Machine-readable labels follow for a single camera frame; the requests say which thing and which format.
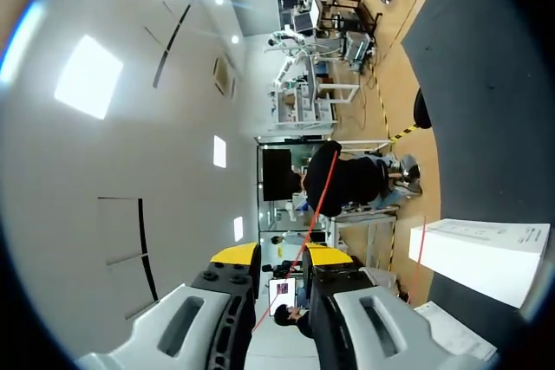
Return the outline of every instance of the man in black shirt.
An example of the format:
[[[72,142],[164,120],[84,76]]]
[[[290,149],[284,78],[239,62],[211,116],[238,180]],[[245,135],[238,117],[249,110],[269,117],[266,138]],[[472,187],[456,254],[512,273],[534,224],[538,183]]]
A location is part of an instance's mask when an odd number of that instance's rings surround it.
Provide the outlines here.
[[[274,320],[277,325],[280,325],[282,327],[295,325],[302,335],[308,338],[314,338],[312,337],[312,328],[310,328],[309,324],[309,315],[302,315],[300,308],[287,308],[287,305],[285,304],[280,305],[277,307],[276,312],[274,313]]]
[[[310,160],[306,175],[291,171],[287,178],[288,191],[306,191],[309,205],[316,209],[323,188],[331,168],[334,154],[339,158],[341,145],[334,140],[326,142]],[[382,170],[376,164],[382,160],[388,167],[398,164],[393,156],[377,157],[363,155],[360,158],[338,159],[331,174],[330,185],[323,200],[320,214],[326,217],[336,217],[341,214],[343,207],[349,203],[368,204],[379,209],[399,203],[406,197],[421,195],[419,185],[395,185],[387,191],[383,198]]]

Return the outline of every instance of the yellow robot part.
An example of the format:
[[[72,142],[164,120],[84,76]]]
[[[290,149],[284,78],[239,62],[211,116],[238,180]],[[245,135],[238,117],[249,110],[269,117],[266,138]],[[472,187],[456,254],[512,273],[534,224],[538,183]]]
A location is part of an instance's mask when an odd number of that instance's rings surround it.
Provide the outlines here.
[[[250,266],[252,254],[257,247],[256,243],[241,244],[240,246],[228,247],[212,257],[212,263],[243,264]]]
[[[322,246],[316,243],[307,243],[306,248],[310,253],[312,265],[314,266],[353,263],[353,259],[351,259],[349,255],[332,247]]]

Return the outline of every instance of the air vent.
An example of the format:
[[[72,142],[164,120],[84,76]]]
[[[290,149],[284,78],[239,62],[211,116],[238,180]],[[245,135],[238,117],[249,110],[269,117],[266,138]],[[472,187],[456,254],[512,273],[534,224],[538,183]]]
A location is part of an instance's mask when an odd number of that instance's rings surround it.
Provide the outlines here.
[[[235,90],[235,76],[227,57],[222,55],[216,58],[212,74],[218,91],[224,97],[231,99]]]

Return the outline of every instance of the computer monitor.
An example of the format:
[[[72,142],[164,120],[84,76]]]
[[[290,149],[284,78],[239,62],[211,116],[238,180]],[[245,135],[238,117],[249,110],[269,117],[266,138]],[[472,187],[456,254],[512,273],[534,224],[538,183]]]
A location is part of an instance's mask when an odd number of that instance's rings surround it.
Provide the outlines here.
[[[310,18],[310,12],[299,13],[293,17],[293,26],[295,32],[304,32],[305,30],[314,29],[315,26]]]
[[[270,297],[270,316],[274,316],[279,305],[287,305],[295,307],[295,278],[289,279],[271,279],[268,281],[269,297]]]

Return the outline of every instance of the white cabinet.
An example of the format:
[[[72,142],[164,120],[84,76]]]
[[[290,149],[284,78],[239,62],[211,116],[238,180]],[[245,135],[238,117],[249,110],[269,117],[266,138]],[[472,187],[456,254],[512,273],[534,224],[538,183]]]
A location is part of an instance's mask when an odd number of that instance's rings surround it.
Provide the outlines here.
[[[331,103],[318,100],[310,103],[307,84],[286,90],[271,89],[271,103],[276,130],[297,131],[289,134],[331,134],[337,123]]]

